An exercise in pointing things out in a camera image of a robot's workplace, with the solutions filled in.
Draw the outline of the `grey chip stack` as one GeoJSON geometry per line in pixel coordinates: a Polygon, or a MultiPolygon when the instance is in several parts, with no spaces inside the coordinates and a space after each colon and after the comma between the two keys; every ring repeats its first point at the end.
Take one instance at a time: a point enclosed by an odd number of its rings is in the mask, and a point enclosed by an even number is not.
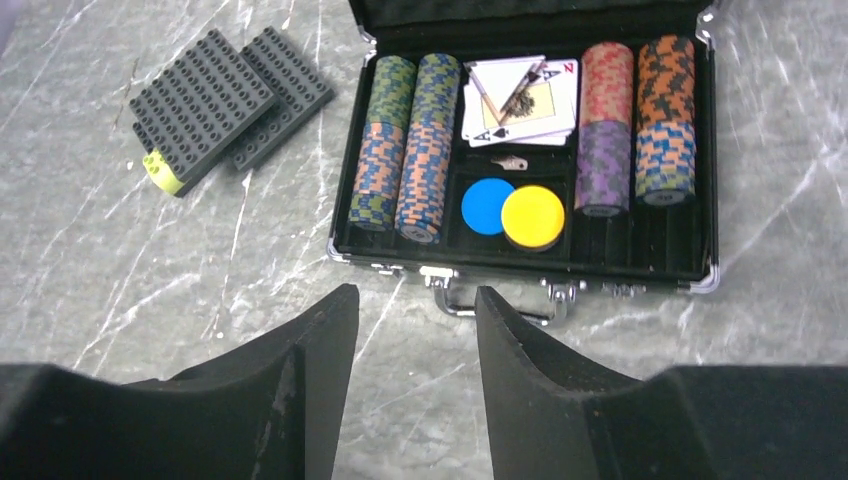
{"type": "Polygon", "coordinates": [[[390,123],[368,123],[363,131],[354,192],[397,199],[406,132],[390,123]]]}

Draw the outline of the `purple-grey chip stack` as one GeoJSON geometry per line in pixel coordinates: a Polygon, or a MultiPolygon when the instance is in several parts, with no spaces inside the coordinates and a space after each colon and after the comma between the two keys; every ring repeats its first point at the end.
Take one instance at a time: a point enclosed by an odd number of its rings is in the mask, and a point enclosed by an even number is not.
{"type": "Polygon", "coordinates": [[[425,245],[441,236],[452,132],[444,125],[413,122],[409,128],[395,214],[395,229],[425,245]]]}

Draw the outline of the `red chip stack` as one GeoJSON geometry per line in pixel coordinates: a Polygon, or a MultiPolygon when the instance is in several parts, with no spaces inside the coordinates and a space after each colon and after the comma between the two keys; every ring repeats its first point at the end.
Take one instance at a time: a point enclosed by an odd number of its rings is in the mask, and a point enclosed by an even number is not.
{"type": "Polygon", "coordinates": [[[632,126],[634,56],[629,47],[602,42],[581,57],[579,126],[616,121],[632,126]]]}

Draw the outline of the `dark green chip stack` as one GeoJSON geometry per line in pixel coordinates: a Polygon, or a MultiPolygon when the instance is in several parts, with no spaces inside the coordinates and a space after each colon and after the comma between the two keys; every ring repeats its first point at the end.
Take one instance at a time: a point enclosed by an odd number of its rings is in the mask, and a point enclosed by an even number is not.
{"type": "Polygon", "coordinates": [[[459,60],[449,54],[422,57],[412,102],[412,123],[438,124],[453,130],[461,71],[459,60]]]}

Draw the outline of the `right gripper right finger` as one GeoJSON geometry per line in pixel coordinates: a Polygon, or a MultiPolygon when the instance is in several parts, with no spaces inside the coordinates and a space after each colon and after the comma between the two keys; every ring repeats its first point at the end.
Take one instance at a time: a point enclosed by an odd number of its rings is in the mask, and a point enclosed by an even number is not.
{"type": "Polygon", "coordinates": [[[637,380],[567,347],[499,293],[475,299],[498,479],[843,479],[840,366],[675,366],[637,380]]]}

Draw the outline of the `purple chip stack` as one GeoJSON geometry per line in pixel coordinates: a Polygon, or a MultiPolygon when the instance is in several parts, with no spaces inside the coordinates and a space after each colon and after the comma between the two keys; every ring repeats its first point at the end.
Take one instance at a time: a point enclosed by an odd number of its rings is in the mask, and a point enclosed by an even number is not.
{"type": "Polygon", "coordinates": [[[602,120],[579,128],[575,210],[613,217],[630,209],[631,127],[602,120]]]}

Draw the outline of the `small chip stack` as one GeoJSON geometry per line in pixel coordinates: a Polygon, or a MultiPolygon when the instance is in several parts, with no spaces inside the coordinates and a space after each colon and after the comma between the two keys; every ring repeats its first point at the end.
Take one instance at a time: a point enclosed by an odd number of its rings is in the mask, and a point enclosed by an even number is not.
{"type": "Polygon", "coordinates": [[[636,139],[637,200],[668,207],[694,198],[696,151],[691,123],[662,121],[642,128],[636,139]]]}

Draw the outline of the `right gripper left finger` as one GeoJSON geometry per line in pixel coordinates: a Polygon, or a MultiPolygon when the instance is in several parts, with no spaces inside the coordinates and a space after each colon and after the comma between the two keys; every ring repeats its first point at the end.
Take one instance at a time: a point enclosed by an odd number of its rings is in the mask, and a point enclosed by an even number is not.
{"type": "Polygon", "coordinates": [[[167,380],[48,363],[1,368],[5,479],[328,479],[359,327],[343,284],[267,333],[167,380]]]}

